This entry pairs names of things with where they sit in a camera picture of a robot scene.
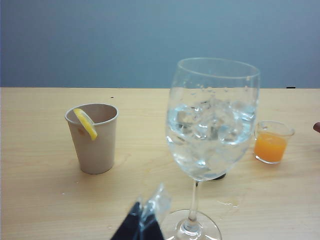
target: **water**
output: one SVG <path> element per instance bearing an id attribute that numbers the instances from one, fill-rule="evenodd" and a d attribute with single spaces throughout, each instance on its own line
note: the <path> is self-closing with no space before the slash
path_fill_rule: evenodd
<path id="1" fill-rule="evenodd" d="M 167 142 L 174 160 L 198 181 L 226 173 L 245 153 L 255 108 L 215 99 L 179 105 L 167 113 Z"/>

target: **beige cup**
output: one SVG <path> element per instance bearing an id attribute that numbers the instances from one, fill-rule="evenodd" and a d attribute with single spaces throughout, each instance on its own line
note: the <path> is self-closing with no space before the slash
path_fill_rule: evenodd
<path id="1" fill-rule="evenodd" d="M 81 125 L 73 109 L 82 109 L 94 122 L 94 141 Z M 115 158 L 118 110 L 112 105 L 91 103 L 75 106 L 65 113 L 80 168 L 87 174 L 102 174 L 112 168 Z"/>

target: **lemon wedge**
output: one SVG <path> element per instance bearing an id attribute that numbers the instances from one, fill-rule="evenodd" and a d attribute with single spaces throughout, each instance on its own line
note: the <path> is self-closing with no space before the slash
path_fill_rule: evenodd
<path id="1" fill-rule="evenodd" d="M 73 109 L 74 114 L 79 119 L 80 123 L 84 127 L 84 129 L 88 132 L 90 135 L 90 138 L 92 141 L 94 141 L 98 134 L 96 132 L 94 121 L 80 108 Z"/>

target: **wooden table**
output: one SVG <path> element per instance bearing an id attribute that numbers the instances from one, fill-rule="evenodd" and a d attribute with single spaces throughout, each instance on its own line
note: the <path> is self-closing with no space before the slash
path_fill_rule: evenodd
<path id="1" fill-rule="evenodd" d="M 141 195 L 159 183 L 172 210 L 191 203 L 192 180 L 165 141 L 168 89 L 2 88 L 1 236 L 4 240 L 109 239 Z M 101 102 L 119 109 L 114 167 L 79 169 L 64 119 Z M 320 239 L 320 89 L 262 89 L 258 120 L 293 127 L 281 164 L 256 160 L 253 142 L 223 180 L 202 186 L 199 210 L 224 240 Z"/>

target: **orange liquid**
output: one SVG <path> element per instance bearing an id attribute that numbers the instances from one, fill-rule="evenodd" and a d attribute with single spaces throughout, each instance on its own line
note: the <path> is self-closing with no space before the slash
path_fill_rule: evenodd
<path id="1" fill-rule="evenodd" d="M 268 162 L 279 162 L 284 155 L 287 141 L 270 133 L 260 133 L 255 142 L 254 152 Z"/>

